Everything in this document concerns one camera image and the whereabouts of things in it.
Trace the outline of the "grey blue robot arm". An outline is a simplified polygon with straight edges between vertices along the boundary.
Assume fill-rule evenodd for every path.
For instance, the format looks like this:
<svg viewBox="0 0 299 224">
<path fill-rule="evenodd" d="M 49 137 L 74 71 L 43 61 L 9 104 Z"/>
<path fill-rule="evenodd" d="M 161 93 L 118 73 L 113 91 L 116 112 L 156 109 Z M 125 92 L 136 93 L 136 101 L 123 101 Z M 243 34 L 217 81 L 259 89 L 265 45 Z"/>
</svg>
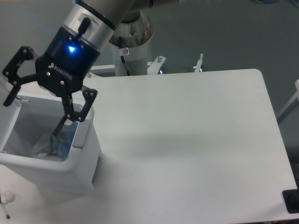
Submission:
<svg viewBox="0 0 299 224">
<path fill-rule="evenodd" d="M 78 0 L 42 56 L 22 46 L 3 69 L 12 89 L 3 105 L 10 106 L 23 84 L 37 82 L 60 97 L 65 121 L 83 122 L 97 96 L 84 78 L 121 22 L 130 13 L 165 5 L 164 0 Z"/>
</svg>

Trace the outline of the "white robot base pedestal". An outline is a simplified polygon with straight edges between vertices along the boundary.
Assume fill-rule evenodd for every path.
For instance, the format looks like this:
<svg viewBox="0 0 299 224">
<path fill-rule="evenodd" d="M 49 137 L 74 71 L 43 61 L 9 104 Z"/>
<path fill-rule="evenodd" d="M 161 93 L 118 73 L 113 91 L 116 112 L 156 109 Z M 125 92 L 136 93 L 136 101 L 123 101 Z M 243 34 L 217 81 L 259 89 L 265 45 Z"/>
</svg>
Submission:
<svg viewBox="0 0 299 224">
<path fill-rule="evenodd" d="M 117 77 L 148 74 L 148 49 L 154 25 L 142 11 L 128 14 L 109 40 Z"/>
</svg>

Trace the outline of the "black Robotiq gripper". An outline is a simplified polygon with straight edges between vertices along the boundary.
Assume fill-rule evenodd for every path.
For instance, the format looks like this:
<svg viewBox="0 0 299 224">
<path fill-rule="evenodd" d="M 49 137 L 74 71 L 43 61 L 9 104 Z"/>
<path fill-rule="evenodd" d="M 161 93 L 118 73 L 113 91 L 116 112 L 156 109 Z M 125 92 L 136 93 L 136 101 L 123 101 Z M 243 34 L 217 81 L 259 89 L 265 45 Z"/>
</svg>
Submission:
<svg viewBox="0 0 299 224">
<path fill-rule="evenodd" d="M 3 75 L 8 78 L 8 82 L 13 86 L 3 103 L 5 107 L 12 104 L 23 84 L 36 80 L 41 87 L 57 97 L 61 97 L 64 116 L 52 132 L 54 136 L 59 133 L 66 120 L 83 122 L 97 96 L 95 89 L 83 86 L 83 79 L 99 57 L 100 52 L 84 43 L 81 39 L 77 43 L 72 43 L 74 37 L 73 34 L 61 27 L 41 57 L 38 58 L 31 47 L 21 46 L 2 71 Z M 37 73 L 50 72 L 51 75 L 44 74 L 37 78 L 37 74 L 34 73 L 20 77 L 18 69 L 24 61 L 30 60 L 36 60 Z M 77 112 L 73 108 L 71 93 L 79 90 L 82 91 L 85 104 L 81 111 Z"/>
</svg>

